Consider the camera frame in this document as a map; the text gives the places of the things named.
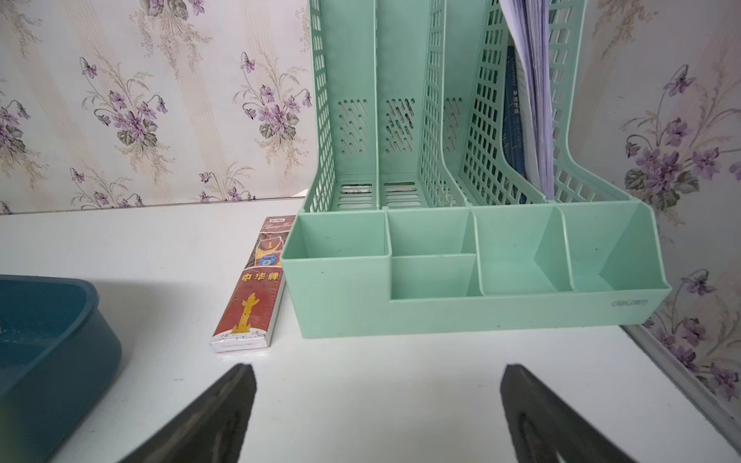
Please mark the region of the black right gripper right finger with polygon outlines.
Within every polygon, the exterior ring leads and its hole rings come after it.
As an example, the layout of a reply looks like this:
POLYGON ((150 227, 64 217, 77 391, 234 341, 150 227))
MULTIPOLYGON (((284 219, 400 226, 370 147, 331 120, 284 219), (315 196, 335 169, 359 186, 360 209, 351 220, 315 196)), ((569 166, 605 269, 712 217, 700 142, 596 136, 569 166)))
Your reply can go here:
POLYGON ((631 462, 528 368, 506 366, 500 385, 519 462, 631 462))

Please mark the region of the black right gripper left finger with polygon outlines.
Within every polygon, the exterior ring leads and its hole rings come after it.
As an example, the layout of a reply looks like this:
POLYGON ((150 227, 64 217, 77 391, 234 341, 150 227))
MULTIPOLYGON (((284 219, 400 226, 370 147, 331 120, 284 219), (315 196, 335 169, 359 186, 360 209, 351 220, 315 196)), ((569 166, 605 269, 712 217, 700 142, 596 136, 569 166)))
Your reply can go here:
POLYGON ((253 367, 233 366, 124 461, 239 461, 256 393, 253 367))

